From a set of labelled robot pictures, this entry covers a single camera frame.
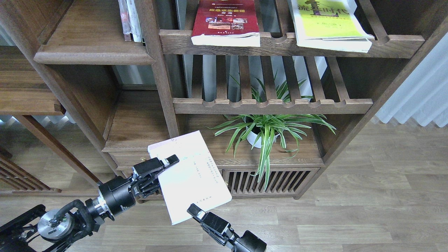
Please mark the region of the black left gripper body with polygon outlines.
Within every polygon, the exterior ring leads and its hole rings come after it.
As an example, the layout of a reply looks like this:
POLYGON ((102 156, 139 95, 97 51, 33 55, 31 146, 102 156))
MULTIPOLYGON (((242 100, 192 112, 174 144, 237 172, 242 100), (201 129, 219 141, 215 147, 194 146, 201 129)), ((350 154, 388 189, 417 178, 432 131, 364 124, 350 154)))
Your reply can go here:
POLYGON ((103 212, 117 216, 136 204, 130 193, 131 180, 117 176, 99 186, 98 201, 103 212))

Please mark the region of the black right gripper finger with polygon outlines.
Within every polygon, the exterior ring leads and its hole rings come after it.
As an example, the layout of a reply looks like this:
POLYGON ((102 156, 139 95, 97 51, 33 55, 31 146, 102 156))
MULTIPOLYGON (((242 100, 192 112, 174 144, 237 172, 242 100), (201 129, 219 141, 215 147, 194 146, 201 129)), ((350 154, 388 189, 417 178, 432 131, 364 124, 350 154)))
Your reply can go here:
POLYGON ((226 224, 224 227, 212 228, 206 224, 202 224, 203 230, 211 236, 218 244, 224 247, 234 247, 234 230, 231 228, 231 224, 226 224))
POLYGON ((206 224, 213 228, 222 228, 226 224, 230 224, 228 221, 222 219, 212 212, 205 212, 201 210, 197 205, 191 204, 187 209, 187 212, 200 224, 206 224))

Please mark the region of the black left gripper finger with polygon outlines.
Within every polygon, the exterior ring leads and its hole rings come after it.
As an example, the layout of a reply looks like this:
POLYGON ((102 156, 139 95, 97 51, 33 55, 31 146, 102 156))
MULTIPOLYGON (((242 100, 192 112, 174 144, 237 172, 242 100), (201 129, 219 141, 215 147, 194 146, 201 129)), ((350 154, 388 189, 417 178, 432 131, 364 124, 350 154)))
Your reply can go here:
POLYGON ((157 175, 148 175, 142 177, 137 175, 135 178, 135 197, 147 198, 160 189, 160 183, 157 175))
POLYGON ((179 163, 177 155, 172 155, 166 159, 152 158, 150 160, 141 162, 132 167, 133 175, 132 179, 143 178, 157 178, 158 174, 165 169, 179 163))

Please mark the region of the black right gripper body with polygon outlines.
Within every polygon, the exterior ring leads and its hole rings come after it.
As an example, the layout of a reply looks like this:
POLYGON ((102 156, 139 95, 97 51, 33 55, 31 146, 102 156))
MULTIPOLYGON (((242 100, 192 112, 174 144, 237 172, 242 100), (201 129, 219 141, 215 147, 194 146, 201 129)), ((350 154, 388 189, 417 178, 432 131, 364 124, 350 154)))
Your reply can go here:
POLYGON ((249 230, 241 237, 235 234, 231 240, 232 252, 265 252, 266 249, 267 244, 249 230))

